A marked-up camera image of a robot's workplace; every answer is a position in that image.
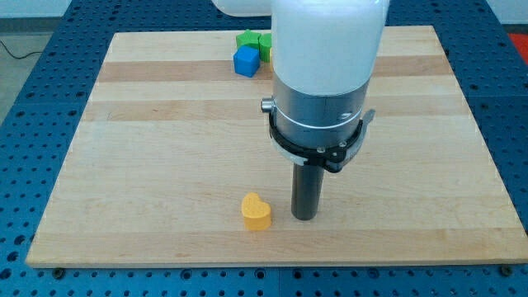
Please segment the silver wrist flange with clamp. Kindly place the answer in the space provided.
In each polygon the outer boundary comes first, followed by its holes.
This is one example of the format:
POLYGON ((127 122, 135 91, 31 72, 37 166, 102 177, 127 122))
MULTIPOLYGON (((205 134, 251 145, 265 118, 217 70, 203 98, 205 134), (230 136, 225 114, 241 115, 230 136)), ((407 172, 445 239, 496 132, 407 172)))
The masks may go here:
POLYGON ((340 172, 361 149, 375 115, 374 110, 363 111, 368 85, 319 96, 274 78, 272 97, 262 100, 272 144, 295 165, 340 172))

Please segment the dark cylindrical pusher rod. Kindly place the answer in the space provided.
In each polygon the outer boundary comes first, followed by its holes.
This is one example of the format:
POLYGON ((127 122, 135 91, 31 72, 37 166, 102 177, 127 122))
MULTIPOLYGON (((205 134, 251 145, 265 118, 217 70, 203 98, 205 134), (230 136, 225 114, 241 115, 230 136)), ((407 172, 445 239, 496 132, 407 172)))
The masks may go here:
POLYGON ((291 213, 299 220, 311 220, 318 212, 324 170, 309 165, 294 165, 291 213))

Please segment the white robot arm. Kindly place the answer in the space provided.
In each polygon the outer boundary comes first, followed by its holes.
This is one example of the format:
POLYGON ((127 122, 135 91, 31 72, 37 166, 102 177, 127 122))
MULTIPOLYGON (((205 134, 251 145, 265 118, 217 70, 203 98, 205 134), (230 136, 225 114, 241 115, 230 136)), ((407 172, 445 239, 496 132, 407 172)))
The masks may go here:
POLYGON ((271 17, 273 93, 262 100, 276 149, 293 164, 291 213, 318 212, 325 172, 359 152, 375 111, 364 109, 389 2, 213 0, 232 17, 271 17))

